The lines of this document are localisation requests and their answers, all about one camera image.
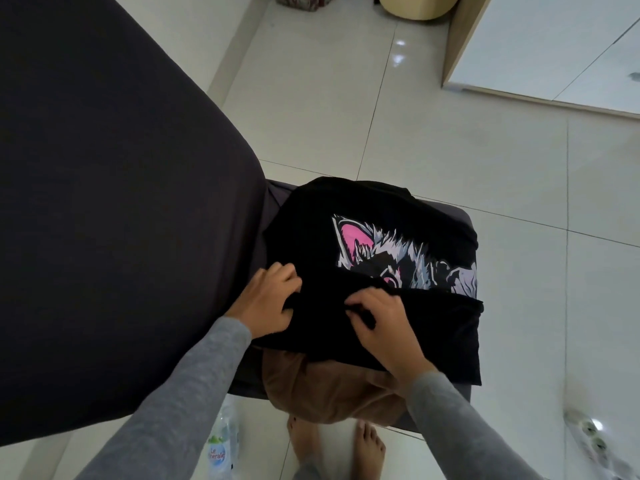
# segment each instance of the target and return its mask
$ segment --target hand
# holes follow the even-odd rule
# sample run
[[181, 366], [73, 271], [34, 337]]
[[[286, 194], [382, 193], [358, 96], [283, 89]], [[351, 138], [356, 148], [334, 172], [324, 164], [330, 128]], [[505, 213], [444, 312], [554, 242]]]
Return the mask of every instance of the hand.
[[375, 328], [370, 330], [357, 313], [347, 310], [362, 346], [391, 372], [401, 388], [411, 385], [423, 372], [437, 371], [422, 354], [399, 296], [366, 288], [348, 297], [345, 304], [362, 305], [376, 319]]
[[225, 316], [244, 323], [254, 339], [283, 331], [293, 316], [293, 310], [282, 309], [284, 301], [301, 287], [295, 266], [273, 263], [268, 270], [259, 269], [253, 275]]

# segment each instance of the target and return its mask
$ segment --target black t-shirt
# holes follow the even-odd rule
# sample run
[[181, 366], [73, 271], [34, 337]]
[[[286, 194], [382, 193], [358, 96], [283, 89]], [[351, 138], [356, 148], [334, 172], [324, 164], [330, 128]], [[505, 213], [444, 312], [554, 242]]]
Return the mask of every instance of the black t-shirt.
[[302, 291], [289, 329], [256, 345], [384, 370], [344, 313], [376, 286], [402, 297], [425, 356], [453, 382], [480, 384], [477, 236], [468, 225], [378, 182], [320, 177], [297, 188], [265, 231], [268, 262], [292, 262]]

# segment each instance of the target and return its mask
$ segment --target bare foot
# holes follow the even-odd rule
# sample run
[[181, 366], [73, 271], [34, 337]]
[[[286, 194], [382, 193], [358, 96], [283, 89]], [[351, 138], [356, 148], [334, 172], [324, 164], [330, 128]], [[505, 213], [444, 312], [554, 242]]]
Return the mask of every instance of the bare foot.
[[380, 480], [386, 451], [387, 447], [378, 437], [376, 428], [370, 423], [358, 421], [351, 480]]
[[309, 421], [304, 421], [292, 415], [289, 416], [287, 421], [287, 429], [289, 430], [289, 438], [293, 445], [293, 451], [298, 457], [298, 462], [302, 463], [310, 456], [320, 458], [322, 446], [317, 424], [309, 423]]

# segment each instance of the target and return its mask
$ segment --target graphic print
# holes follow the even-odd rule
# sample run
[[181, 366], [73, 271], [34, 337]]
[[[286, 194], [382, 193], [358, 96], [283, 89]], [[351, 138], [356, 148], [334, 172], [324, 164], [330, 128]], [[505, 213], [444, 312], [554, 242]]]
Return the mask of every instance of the graphic print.
[[332, 217], [340, 246], [337, 266], [384, 279], [395, 288], [446, 289], [476, 297], [476, 263], [471, 268], [451, 268], [444, 260], [428, 256], [428, 247], [404, 239], [397, 231], [384, 232], [347, 217]]

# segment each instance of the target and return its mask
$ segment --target gray sleeve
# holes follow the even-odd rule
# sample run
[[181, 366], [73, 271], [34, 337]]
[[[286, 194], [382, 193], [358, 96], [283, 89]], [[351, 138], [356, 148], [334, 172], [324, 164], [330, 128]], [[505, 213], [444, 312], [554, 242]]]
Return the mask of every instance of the gray sleeve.
[[189, 480], [250, 343], [247, 327], [219, 318], [77, 480]]
[[541, 480], [453, 387], [427, 372], [412, 385], [407, 406], [447, 480]]

